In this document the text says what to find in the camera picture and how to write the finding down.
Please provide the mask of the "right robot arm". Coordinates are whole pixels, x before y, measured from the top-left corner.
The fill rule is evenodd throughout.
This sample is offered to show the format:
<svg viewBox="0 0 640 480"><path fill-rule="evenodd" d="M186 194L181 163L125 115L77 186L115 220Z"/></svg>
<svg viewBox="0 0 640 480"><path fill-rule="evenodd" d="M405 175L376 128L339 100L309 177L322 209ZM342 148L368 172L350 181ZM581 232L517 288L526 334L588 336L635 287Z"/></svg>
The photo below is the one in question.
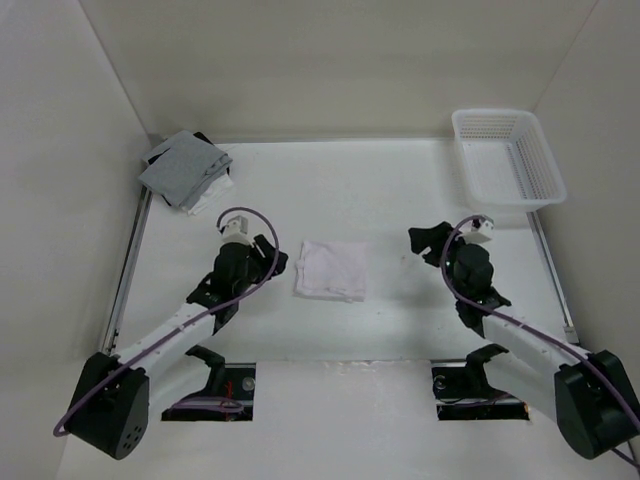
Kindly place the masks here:
<svg viewBox="0 0 640 480"><path fill-rule="evenodd" d="M439 269L463 325L486 340L467 356L466 388L510 394L554 421L570 448L592 460L639 435L639 399L621 360L561 340L514 315L493 285L484 242L494 222L472 215L453 226L408 230L411 251Z"/></svg>

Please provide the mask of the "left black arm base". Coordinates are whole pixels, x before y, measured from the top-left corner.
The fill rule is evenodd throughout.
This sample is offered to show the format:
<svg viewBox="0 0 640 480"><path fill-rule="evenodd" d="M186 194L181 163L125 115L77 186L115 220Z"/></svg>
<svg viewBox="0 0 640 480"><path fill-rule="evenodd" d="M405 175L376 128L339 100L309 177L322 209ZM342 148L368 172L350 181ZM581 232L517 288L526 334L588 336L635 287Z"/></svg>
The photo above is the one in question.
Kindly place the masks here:
<svg viewBox="0 0 640 480"><path fill-rule="evenodd" d="M166 409L163 422L248 422L253 420L257 365L227 363L222 355L203 346L187 351L190 359L208 368L204 386L189 393L184 406Z"/></svg>

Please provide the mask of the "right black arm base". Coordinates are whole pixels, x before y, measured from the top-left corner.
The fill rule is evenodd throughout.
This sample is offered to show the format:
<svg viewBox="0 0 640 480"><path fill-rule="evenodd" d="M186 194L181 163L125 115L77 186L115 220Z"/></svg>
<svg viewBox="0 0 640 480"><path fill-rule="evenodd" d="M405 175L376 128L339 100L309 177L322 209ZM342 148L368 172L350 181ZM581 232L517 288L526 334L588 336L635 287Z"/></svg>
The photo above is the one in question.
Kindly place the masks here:
<svg viewBox="0 0 640 480"><path fill-rule="evenodd" d="M507 353L496 344L479 348L464 360L436 360L431 364L432 391L440 421L529 421L527 405L491 387L484 367Z"/></svg>

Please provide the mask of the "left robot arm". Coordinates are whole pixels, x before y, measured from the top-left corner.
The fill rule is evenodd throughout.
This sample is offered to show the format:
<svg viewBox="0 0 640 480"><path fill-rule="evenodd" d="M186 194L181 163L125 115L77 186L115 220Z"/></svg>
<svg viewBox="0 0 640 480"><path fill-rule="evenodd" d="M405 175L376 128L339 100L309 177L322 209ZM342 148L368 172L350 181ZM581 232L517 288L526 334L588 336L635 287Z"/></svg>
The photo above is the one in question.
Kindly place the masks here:
<svg viewBox="0 0 640 480"><path fill-rule="evenodd" d="M219 395L222 358L203 342L236 315L242 300L282 274L287 261L278 238L225 241L212 271L168 320L130 347L85 362L55 436L75 436L122 460L140 443L154 407L168 410L194 392Z"/></svg>

